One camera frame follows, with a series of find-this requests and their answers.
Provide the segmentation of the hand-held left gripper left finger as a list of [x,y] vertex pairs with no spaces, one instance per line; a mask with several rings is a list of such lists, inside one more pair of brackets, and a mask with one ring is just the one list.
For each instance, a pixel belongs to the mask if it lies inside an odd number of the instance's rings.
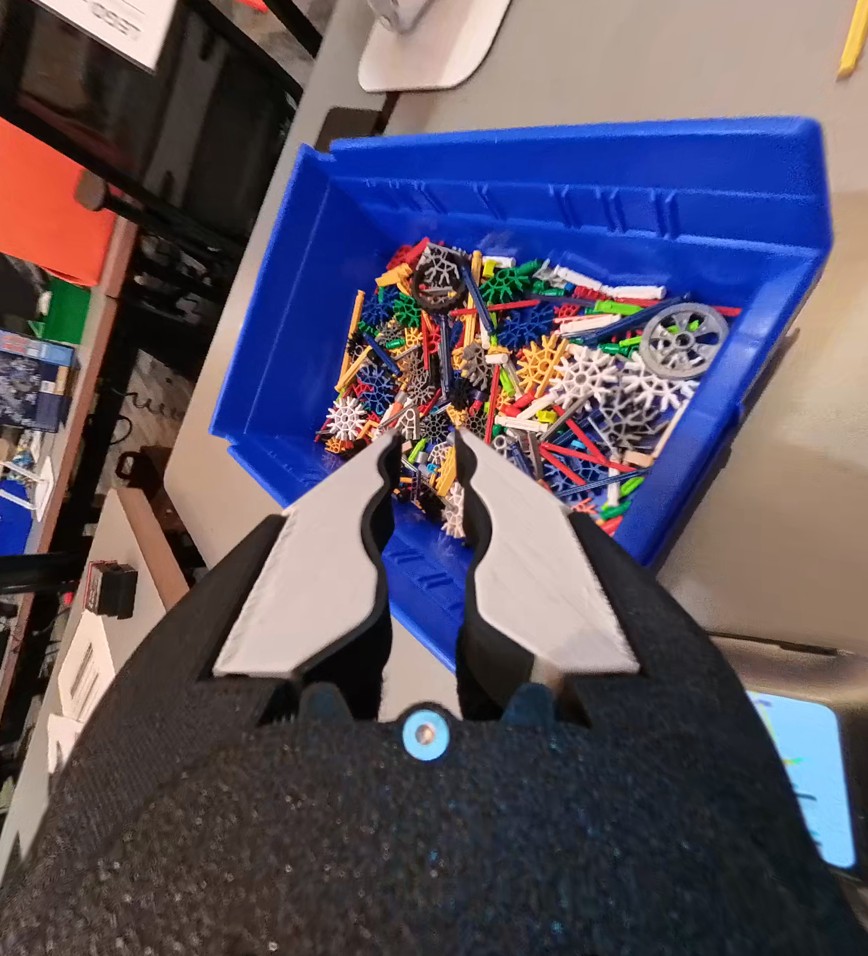
[[382,623],[402,435],[383,433],[281,514],[271,551],[213,664],[215,677],[295,678]]

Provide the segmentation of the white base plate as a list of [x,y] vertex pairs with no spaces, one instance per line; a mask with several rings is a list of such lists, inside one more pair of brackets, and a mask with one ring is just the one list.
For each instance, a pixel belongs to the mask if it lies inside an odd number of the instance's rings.
[[431,1],[404,35],[383,29],[373,17],[358,64],[360,87],[403,93],[460,86],[488,55],[510,6],[510,1]]

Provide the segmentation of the yellow plastic rod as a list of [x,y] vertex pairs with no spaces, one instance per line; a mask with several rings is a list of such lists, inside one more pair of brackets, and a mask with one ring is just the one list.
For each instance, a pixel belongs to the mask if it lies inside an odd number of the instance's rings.
[[836,71],[837,80],[856,71],[868,37],[868,1],[856,1]]

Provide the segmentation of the orange storage bin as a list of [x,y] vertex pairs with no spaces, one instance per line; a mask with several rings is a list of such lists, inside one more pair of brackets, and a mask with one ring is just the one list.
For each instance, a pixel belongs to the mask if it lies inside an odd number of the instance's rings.
[[0,118],[0,252],[84,288],[100,283],[117,221],[76,199],[83,168]]

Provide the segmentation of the blue plastic storage bin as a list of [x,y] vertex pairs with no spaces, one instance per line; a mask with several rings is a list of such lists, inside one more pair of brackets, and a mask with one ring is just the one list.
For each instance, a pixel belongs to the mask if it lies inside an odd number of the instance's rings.
[[[831,252],[821,129],[797,118],[683,120],[300,148],[212,426],[285,509],[378,439],[337,459],[316,433],[335,397],[356,292],[400,245],[425,237],[742,309],[617,531],[570,510],[649,567],[679,534]],[[348,644],[376,634],[383,667],[396,617],[452,664],[472,548],[391,499],[381,553],[389,611]],[[312,675],[332,654],[286,679]]]

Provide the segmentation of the white label sign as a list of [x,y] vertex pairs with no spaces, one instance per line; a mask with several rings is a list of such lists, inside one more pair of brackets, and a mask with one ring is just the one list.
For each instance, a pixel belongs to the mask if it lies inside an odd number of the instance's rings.
[[38,1],[39,6],[154,73],[177,1]]

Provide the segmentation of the white barcode paper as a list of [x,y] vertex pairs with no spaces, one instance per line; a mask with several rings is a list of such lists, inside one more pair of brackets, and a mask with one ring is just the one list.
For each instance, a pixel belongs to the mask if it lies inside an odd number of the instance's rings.
[[115,675],[104,619],[84,611],[68,649],[59,661],[61,715],[79,723],[87,723],[105,697]]

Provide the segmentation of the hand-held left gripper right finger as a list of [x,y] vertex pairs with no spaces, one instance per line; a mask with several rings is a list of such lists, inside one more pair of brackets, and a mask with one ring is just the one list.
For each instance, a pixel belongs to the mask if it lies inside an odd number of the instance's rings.
[[477,682],[562,687],[640,673],[570,509],[469,431],[455,455],[472,548],[459,651]]

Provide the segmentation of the green storage bin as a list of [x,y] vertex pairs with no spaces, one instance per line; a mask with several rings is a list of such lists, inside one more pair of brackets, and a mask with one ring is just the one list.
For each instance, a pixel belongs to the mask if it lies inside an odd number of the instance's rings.
[[36,317],[29,321],[32,335],[45,341],[80,345],[90,302],[89,289],[50,277],[39,297]]

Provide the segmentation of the pile of colourful construction pieces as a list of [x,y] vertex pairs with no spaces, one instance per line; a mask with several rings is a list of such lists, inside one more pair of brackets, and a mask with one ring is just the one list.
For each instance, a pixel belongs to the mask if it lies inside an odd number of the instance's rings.
[[400,431],[393,496],[463,541],[465,431],[614,533],[741,314],[425,237],[356,292],[316,442],[348,459]]

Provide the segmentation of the small black box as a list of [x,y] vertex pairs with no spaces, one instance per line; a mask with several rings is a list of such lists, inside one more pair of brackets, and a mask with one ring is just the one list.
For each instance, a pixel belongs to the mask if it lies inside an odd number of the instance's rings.
[[91,561],[86,568],[83,607],[86,611],[115,619],[134,615],[138,571],[110,560]]

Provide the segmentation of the phone with lit screen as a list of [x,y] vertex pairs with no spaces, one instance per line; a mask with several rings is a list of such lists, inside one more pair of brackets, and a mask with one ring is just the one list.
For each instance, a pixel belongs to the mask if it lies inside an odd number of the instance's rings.
[[749,691],[779,754],[812,840],[824,862],[858,863],[839,723],[823,704]]

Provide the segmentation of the blue puzzle box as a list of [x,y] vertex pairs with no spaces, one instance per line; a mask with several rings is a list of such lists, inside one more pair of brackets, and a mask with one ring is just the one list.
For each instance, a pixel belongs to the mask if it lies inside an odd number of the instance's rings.
[[57,433],[68,418],[77,367],[77,351],[67,343],[0,329],[0,427]]

